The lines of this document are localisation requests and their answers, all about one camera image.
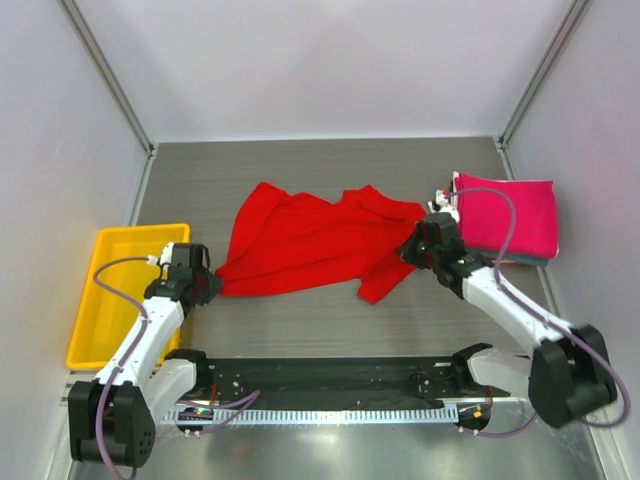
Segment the red t shirt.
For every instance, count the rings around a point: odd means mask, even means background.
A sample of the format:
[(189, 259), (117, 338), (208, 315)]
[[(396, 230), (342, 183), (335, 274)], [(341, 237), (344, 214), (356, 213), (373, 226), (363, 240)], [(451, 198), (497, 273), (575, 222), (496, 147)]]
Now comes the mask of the red t shirt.
[(238, 211), (216, 271), (221, 293), (273, 296), (357, 280), (358, 296), (375, 304), (413, 272), (397, 249), (424, 215), (421, 204), (371, 185), (331, 203), (261, 182)]

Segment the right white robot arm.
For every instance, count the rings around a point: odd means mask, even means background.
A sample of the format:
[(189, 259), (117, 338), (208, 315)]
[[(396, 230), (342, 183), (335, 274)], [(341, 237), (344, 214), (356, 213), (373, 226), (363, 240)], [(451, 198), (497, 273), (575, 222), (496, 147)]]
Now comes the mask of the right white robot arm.
[(602, 334), (576, 327), (522, 294), (481, 254), (466, 249), (454, 218), (427, 215), (399, 247), (400, 258), (428, 269), (460, 299), (479, 308), (526, 352), (505, 355), (476, 345), (453, 356), (451, 383), (460, 394), (494, 386), (529, 400), (538, 417), (560, 428), (614, 403), (619, 395)]

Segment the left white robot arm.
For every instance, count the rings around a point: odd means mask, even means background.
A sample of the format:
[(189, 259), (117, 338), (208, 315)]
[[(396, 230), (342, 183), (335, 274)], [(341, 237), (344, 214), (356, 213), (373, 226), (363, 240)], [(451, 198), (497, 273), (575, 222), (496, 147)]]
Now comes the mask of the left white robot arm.
[(164, 350), (188, 314), (219, 293), (206, 246), (168, 243), (144, 262), (160, 273), (144, 299), (106, 285), (131, 303), (138, 316), (112, 359), (91, 381), (78, 381), (67, 399), (69, 445), (73, 460), (97, 462), (116, 473), (137, 470), (150, 457), (156, 427), (185, 394), (198, 400), (212, 387), (207, 356), (197, 350)]

